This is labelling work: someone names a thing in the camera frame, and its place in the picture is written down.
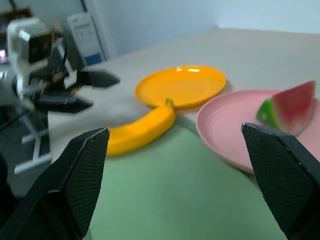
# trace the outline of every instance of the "white stand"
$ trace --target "white stand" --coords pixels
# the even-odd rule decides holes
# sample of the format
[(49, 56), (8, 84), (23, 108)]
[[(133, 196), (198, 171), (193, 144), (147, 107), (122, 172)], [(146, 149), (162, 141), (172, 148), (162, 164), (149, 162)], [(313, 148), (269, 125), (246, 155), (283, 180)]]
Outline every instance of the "white stand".
[(26, 115), (22, 116), (21, 120), (24, 122), (24, 124), (26, 125), (26, 127), (31, 133), (22, 138), (22, 144), (25, 144), (34, 140), (33, 158), (32, 160), (26, 161), (24, 163), (21, 163), (15, 166), (14, 174), (19, 174), (29, 169), (33, 169), (38, 165), (50, 162), (52, 158), (52, 154), (50, 152), (42, 156), (39, 156), (40, 149), (41, 149), (41, 137), (49, 133), (48, 129), (37, 132), (37, 130), (35, 129), (35, 127), (33, 126), (33, 124), (31, 123), (31, 121)]

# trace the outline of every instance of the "toy watermelon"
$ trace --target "toy watermelon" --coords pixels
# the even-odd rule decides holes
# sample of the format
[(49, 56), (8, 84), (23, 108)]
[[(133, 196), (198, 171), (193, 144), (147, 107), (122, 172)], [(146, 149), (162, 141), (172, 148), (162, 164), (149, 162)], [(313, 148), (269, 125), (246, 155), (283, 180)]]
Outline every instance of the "toy watermelon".
[(308, 125), (313, 115), (315, 93), (314, 80), (279, 92), (262, 103), (256, 119), (262, 124), (296, 135)]

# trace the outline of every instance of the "orange plate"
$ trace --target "orange plate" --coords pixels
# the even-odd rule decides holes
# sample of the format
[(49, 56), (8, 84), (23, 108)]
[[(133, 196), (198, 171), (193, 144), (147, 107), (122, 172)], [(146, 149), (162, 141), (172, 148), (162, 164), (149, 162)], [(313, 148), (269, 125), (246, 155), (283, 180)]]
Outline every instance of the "orange plate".
[(176, 109), (205, 104), (225, 86), (224, 74), (208, 66), (177, 66), (155, 72), (135, 87), (136, 97), (151, 106), (162, 106), (167, 98)]

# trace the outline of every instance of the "yellow banana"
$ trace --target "yellow banana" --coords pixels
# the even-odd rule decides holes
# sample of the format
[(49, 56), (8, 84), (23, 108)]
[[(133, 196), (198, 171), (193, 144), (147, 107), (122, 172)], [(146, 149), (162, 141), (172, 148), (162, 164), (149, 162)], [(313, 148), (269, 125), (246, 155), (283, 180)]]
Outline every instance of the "yellow banana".
[(173, 101), (153, 109), (139, 120), (110, 129), (107, 156), (117, 156), (135, 151), (151, 143), (171, 128), (176, 119)]

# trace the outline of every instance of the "textured gripper pad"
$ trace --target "textured gripper pad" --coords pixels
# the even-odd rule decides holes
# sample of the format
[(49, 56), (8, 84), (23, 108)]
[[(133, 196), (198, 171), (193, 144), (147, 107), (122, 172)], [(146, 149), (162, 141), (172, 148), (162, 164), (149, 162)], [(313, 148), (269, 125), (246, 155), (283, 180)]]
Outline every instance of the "textured gripper pad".
[(73, 221), (84, 237), (99, 197), (109, 132), (106, 130), (86, 142), (65, 185), (65, 199)]
[(281, 230), (288, 236), (317, 191), (317, 186), (280, 140), (244, 126), (256, 181)]

